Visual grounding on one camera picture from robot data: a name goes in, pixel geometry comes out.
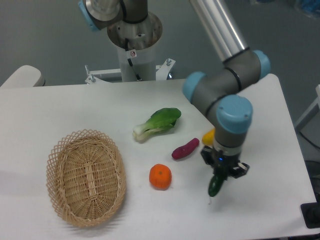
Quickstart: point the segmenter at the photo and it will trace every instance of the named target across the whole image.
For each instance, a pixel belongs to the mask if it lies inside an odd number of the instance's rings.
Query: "woven basket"
[[[120,152],[96,130],[73,132],[59,141],[49,155],[46,177],[54,211],[77,227],[108,220],[126,192]]]

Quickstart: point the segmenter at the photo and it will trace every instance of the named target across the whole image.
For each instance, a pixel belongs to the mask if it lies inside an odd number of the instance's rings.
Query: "cable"
[[[301,137],[303,137],[308,143],[310,143],[315,149],[317,149],[320,152],[320,146],[310,141],[301,131],[299,132],[299,134],[301,135]]]
[[[124,39],[125,40],[125,48],[124,48],[124,50],[127,52],[128,50],[129,50],[129,39],[128,38],[125,38]],[[139,76],[139,74],[136,72],[136,70],[135,70],[135,68],[134,68],[134,65],[133,65],[133,63],[132,63],[132,61],[131,61],[131,59],[130,58],[128,58],[128,63],[129,63],[129,65],[130,65],[130,67],[132,68],[132,70],[133,70],[133,73],[134,73],[134,75],[135,75],[135,77],[136,77],[136,80],[137,81],[141,81],[142,80],[142,78]]]

